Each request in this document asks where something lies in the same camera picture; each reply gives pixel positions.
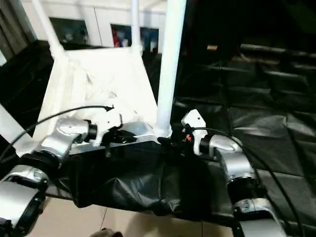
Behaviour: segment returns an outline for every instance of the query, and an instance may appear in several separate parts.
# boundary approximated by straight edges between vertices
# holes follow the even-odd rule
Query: black fabric
[[[7,90],[16,91],[19,87],[14,80],[20,78],[19,83],[27,83],[30,74],[45,80],[41,86],[35,83],[23,91],[42,95],[32,103],[30,97],[19,97],[18,93],[13,100],[12,93],[1,87],[0,102],[12,101],[4,104],[23,126],[37,119],[35,112],[33,116],[23,115],[23,102],[29,100],[38,114],[52,66],[47,44],[37,43],[34,47],[37,54],[29,48],[18,55],[15,63],[9,62],[4,71],[0,69]],[[157,98],[159,59],[144,60]],[[182,61],[178,77],[173,126],[177,127],[189,110],[198,109],[208,127],[240,139],[276,172],[298,209],[307,236],[315,236],[315,72],[233,62],[203,67]],[[71,198],[78,207],[97,204],[233,224],[223,174],[219,164],[207,156],[183,157],[150,142],[110,152],[69,157],[57,184],[62,189],[52,186],[48,194]],[[260,163],[254,165],[262,168]],[[269,173],[259,173],[273,201],[295,226],[293,214]]]

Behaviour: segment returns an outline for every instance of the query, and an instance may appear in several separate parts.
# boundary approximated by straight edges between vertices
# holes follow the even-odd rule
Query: red object
[[[121,44],[119,41],[119,38],[117,36],[117,31],[115,29],[112,29],[112,35],[113,35],[113,43],[115,48],[120,48]]]
[[[153,48],[153,54],[154,55],[158,54],[158,48]]]

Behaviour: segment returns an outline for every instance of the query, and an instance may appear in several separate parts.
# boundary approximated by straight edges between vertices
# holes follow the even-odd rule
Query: cabinet
[[[60,41],[84,43],[93,46],[114,47],[113,30],[126,31],[131,25],[132,0],[43,0],[43,7],[50,18]],[[21,0],[34,33],[39,40],[47,40],[44,29],[30,0]],[[148,42],[154,40],[162,52],[166,0],[139,0],[141,33]]]

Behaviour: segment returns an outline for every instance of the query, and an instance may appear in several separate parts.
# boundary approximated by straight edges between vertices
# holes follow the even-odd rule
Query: black plastic sheet
[[[31,57],[37,58],[19,71],[23,83],[29,73],[36,77],[42,75],[47,83],[52,60],[46,44],[41,50],[45,56],[26,56],[22,52],[24,57],[16,62],[24,64]],[[144,60],[157,98],[159,60]],[[45,70],[37,71],[43,64]],[[6,69],[18,73],[12,64]],[[2,83],[6,81],[6,86],[10,85],[10,74],[5,78],[2,75],[0,69]],[[315,72],[240,62],[205,67],[183,61],[178,77],[173,126],[189,110],[198,109],[208,127],[240,139],[276,172],[302,218],[307,236],[315,236]],[[35,88],[44,94],[44,85]],[[34,88],[31,86],[26,91],[34,93]],[[23,98],[17,99],[15,108],[6,106],[10,113]],[[32,105],[40,106],[41,100]],[[14,117],[20,123],[26,119],[18,114]],[[97,204],[233,224],[219,164],[207,156],[182,157],[150,142],[114,148],[110,153],[109,156],[105,151],[95,151],[69,157],[61,168],[59,188],[50,187],[48,194],[71,198],[78,207]],[[261,169],[259,172],[271,198],[295,226],[293,214],[273,179],[262,170],[260,163],[254,164]]]

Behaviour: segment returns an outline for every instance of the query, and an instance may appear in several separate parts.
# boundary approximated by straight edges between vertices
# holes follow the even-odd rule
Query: white frame
[[[40,18],[31,2],[22,2],[24,10],[30,20],[33,30],[39,40],[47,40],[45,29]],[[67,5],[52,2],[43,2],[42,6],[48,17],[83,20],[85,21],[90,44],[100,46],[101,38],[99,34],[98,22],[95,16],[94,7],[82,5]]]

